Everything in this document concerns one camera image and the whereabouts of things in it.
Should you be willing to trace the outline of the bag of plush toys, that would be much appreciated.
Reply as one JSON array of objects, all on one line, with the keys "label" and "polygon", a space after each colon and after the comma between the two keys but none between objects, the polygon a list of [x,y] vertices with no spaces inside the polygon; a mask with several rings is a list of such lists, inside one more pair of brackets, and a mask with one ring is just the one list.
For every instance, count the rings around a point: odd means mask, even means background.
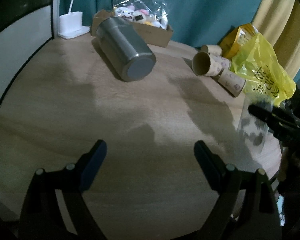
[{"label": "bag of plush toys", "polygon": [[113,0],[113,15],[164,30],[168,27],[168,6],[165,0]]}]

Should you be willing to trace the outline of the stainless steel tumbler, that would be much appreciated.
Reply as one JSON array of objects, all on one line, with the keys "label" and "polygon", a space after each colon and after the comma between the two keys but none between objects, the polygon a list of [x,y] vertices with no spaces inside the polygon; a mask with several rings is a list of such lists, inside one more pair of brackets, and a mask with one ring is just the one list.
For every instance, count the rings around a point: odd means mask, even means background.
[{"label": "stainless steel tumbler", "polygon": [[110,17],[96,29],[96,37],[107,59],[123,81],[138,81],[153,70],[156,57],[127,20]]}]

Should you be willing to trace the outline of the plain paper cup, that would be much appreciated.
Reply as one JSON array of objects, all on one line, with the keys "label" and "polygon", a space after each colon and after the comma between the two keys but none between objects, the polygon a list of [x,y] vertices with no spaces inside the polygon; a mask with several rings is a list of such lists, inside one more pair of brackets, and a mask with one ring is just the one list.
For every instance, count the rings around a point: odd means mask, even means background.
[{"label": "plain paper cup", "polygon": [[223,53],[219,45],[211,45],[211,44],[202,45],[200,48],[200,52],[205,52],[216,56],[221,56]]}]

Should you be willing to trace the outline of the yellow curtain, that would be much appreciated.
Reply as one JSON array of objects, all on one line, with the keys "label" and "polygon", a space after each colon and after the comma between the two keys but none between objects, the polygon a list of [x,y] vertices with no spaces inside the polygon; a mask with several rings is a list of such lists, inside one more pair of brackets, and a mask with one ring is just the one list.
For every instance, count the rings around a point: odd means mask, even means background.
[{"label": "yellow curtain", "polygon": [[300,1],[262,0],[252,24],[273,46],[286,72],[300,72]]}]

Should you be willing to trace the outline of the teal curtain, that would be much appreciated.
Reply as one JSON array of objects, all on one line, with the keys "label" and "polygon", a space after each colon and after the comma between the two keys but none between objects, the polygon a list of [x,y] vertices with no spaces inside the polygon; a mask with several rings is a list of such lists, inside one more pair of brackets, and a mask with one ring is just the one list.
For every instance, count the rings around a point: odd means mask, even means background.
[{"label": "teal curtain", "polygon": [[[113,0],[60,0],[59,13],[83,12],[83,23],[91,25],[100,10],[110,11]],[[261,0],[165,0],[172,40],[193,47],[217,44],[235,27],[253,20]]]}]

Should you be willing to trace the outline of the cardboard box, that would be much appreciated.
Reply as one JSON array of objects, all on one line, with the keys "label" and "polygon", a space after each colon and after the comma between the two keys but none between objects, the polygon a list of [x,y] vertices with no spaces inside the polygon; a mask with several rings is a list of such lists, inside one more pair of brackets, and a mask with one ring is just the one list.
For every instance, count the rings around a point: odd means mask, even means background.
[{"label": "cardboard box", "polygon": [[[96,36],[96,30],[98,26],[106,19],[113,16],[112,12],[106,10],[100,10],[93,16],[93,23],[90,28],[91,36]],[[167,29],[161,29],[155,26],[147,24],[129,22],[133,26],[134,30],[147,44],[166,48],[173,35],[173,29],[170,25]]]}]

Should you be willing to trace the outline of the patterned paper cup lying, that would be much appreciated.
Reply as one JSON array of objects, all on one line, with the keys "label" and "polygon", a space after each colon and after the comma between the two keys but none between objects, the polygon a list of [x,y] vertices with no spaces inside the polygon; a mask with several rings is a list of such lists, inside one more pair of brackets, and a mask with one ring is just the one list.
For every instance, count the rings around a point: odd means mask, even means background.
[{"label": "patterned paper cup lying", "polygon": [[245,87],[246,80],[228,69],[223,69],[217,82],[223,86],[233,97],[238,97]]}]

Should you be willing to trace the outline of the yellow plastic shopping bag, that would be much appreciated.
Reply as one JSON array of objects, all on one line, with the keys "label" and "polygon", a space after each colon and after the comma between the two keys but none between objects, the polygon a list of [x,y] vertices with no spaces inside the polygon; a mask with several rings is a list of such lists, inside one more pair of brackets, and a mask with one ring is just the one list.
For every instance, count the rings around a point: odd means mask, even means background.
[{"label": "yellow plastic shopping bag", "polygon": [[253,36],[231,60],[231,71],[246,80],[245,94],[261,94],[279,106],[296,91],[296,83],[279,64],[272,45],[261,33]]}]

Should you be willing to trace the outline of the orange snack package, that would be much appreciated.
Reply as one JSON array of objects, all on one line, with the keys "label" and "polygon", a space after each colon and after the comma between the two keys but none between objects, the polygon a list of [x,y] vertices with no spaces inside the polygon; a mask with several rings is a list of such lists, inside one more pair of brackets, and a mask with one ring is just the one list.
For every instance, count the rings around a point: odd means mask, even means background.
[{"label": "orange snack package", "polygon": [[219,44],[222,49],[222,57],[232,59],[257,33],[257,28],[251,23],[240,25],[230,31]]}]

